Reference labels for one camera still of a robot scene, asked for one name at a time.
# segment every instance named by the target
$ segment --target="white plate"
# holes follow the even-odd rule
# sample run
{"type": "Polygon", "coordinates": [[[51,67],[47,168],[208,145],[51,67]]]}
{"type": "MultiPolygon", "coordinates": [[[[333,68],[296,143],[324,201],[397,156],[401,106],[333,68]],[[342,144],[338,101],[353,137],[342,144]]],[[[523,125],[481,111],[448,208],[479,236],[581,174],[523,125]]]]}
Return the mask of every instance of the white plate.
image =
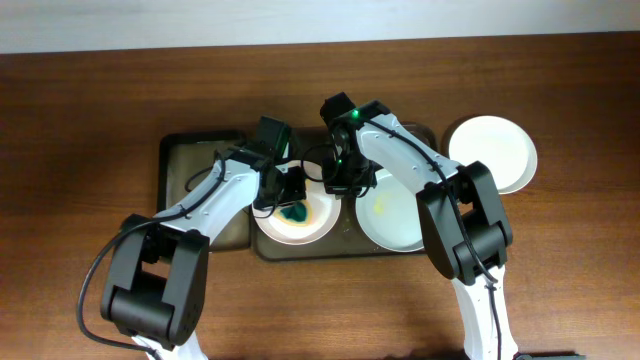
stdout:
{"type": "MultiPolygon", "coordinates": [[[[289,167],[300,166],[300,161],[289,162],[289,167]]],[[[305,161],[304,169],[309,176],[322,178],[322,169],[319,165],[305,161]]],[[[326,235],[338,221],[340,216],[341,201],[334,195],[324,191],[322,183],[306,180],[307,211],[311,208],[311,217],[307,225],[291,224],[283,221],[275,213],[266,219],[257,219],[260,229],[275,241],[287,245],[304,245],[316,241],[326,235]]],[[[269,211],[261,211],[252,208],[255,216],[267,216],[269,211]]]]}
{"type": "Polygon", "coordinates": [[[376,172],[376,180],[375,188],[356,199],[356,217],[364,233],[388,250],[423,249],[415,195],[386,169],[376,172]]]}
{"type": "Polygon", "coordinates": [[[486,165],[500,194],[522,189],[538,167],[538,154],[529,135],[497,116],[478,116],[462,123],[449,141],[449,158],[463,165],[474,161],[486,165]]]}

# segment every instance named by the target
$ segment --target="green object on plate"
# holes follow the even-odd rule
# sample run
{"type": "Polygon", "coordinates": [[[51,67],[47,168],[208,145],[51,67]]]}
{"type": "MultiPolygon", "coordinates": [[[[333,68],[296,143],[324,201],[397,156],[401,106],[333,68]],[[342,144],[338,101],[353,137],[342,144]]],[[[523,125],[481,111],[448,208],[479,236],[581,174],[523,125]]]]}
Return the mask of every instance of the green object on plate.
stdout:
{"type": "Polygon", "coordinates": [[[280,214],[289,221],[304,223],[307,220],[309,212],[307,211],[307,207],[301,201],[297,201],[291,206],[280,209],[280,214]]]}

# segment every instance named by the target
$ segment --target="plate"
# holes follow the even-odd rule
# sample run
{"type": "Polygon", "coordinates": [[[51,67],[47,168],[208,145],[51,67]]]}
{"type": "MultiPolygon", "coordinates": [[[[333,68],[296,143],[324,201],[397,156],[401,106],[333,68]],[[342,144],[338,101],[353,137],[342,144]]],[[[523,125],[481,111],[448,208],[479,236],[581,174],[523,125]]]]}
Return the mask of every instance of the plate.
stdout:
{"type": "Polygon", "coordinates": [[[388,170],[376,172],[378,185],[356,199],[356,217],[380,247],[398,252],[424,248],[416,197],[388,170]]]}
{"type": "Polygon", "coordinates": [[[497,116],[478,116],[463,122],[451,135],[449,158],[462,165],[474,161],[486,165],[500,194],[525,187],[538,167],[538,154],[529,135],[497,116]]]}
{"type": "MultiPolygon", "coordinates": [[[[289,162],[289,167],[300,166],[299,160],[289,162]]],[[[322,178],[322,169],[319,165],[305,161],[304,170],[309,176],[322,178]]],[[[341,201],[334,195],[324,191],[322,183],[306,180],[307,199],[303,201],[307,209],[307,218],[302,222],[288,221],[278,207],[273,215],[266,219],[255,218],[260,229],[275,241],[287,245],[304,245],[314,242],[326,235],[338,221],[340,216],[341,201]]],[[[252,207],[253,214],[257,217],[269,215],[269,211],[261,211],[252,207]]]]}

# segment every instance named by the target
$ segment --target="brown tabletop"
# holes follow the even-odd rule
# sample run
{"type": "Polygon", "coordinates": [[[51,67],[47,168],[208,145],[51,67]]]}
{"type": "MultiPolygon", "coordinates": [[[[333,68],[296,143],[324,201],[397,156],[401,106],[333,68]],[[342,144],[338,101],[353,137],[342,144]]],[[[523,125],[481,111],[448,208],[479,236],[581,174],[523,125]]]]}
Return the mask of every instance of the brown tabletop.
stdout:
{"type": "MultiPolygon", "coordinates": [[[[477,114],[521,125],[539,163],[503,196],[506,300],[521,351],[640,357],[640,34],[0,56],[0,357],[142,359],[93,343],[74,306],[130,213],[153,215],[170,133],[321,126],[323,100],[377,98],[442,139],[477,114]]],[[[270,264],[210,257],[198,338],[212,358],[380,358],[462,349],[427,258],[270,264]]],[[[95,332],[103,266],[86,304],[95,332]]]]}

